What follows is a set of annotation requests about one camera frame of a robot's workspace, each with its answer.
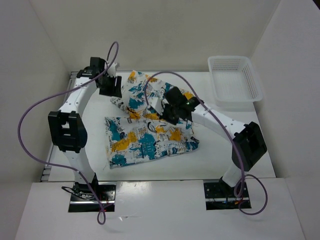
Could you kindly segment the colourful patterned shorts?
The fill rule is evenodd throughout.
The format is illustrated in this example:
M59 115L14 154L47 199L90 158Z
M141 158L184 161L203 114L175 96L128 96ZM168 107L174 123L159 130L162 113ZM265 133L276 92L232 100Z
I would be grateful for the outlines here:
M173 85L149 75L132 71L121 87L122 97L112 97L111 103L126 116L105 117L105 148L109 168L121 168L147 163L163 157L181 155L196 150L193 124L179 120L176 125L160 119L148 107L146 98L164 99Z

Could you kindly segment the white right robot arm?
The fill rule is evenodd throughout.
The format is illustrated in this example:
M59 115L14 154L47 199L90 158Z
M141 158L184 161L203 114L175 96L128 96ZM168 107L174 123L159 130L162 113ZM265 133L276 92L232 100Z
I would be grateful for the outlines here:
M225 197L244 190L246 173L265 155L267 145L260 126L251 121L244 123L230 118L212 108L197 96L187 99L177 87L164 94L164 100L153 98L150 106L161 119L176 125L179 120L208 128L232 145L232 163L220 179L219 191Z

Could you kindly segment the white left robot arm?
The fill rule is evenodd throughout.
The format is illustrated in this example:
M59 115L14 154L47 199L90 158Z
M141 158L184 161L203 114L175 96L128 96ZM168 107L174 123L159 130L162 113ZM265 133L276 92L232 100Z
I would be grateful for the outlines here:
M122 96L122 78L117 75L118 67L117 62L109 63L100 57L91 57L89 66L77 73L65 103L59 110L48 114L52 143L63 152L75 171L72 193L78 196L83 194L89 200L99 196L100 187L85 150L88 132L82 115L96 91L108 97Z

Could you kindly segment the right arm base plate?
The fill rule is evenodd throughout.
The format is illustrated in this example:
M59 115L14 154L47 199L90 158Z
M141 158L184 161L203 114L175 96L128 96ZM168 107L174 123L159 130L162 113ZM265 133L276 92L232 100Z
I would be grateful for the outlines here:
M246 183L241 197L235 197L234 189L218 179L204 180L203 188L207 211L238 209L239 204L243 209L252 208Z

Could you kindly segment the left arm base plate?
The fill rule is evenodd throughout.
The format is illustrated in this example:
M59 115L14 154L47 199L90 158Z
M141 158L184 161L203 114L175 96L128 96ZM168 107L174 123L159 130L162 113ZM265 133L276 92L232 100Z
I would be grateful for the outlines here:
M99 182L93 189L105 212L115 211L116 182ZM75 183L72 187L62 186L70 194L69 213L99 212L100 206L86 184Z

